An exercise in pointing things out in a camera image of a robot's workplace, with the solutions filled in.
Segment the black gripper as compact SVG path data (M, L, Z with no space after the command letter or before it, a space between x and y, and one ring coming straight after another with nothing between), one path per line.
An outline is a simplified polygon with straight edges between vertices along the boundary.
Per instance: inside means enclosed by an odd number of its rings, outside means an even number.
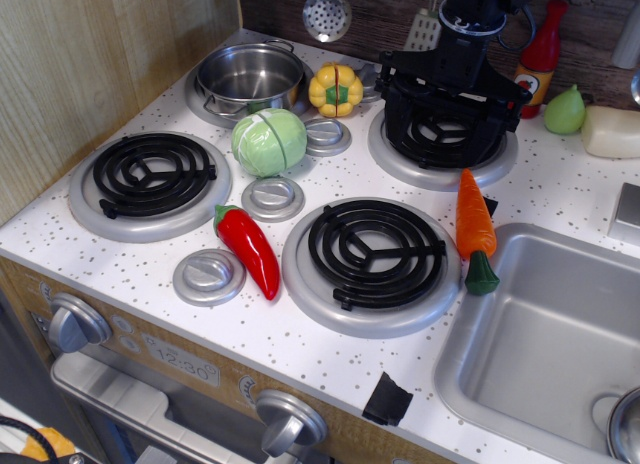
M434 50L384 51L376 88L386 101L386 137L421 168L470 168L493 155L513 132L531 94L498 73L486 54L505 26L441 23ZM462 94L484 97L456 99Z

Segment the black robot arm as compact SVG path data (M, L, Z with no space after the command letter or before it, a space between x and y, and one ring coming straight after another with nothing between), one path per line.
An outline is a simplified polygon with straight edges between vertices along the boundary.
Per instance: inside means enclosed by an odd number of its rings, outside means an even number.
M497 72L487 49L530 1L444 0L434 49L381 53L376 88L397 152L423 169L473 167L516 130L532 94Z

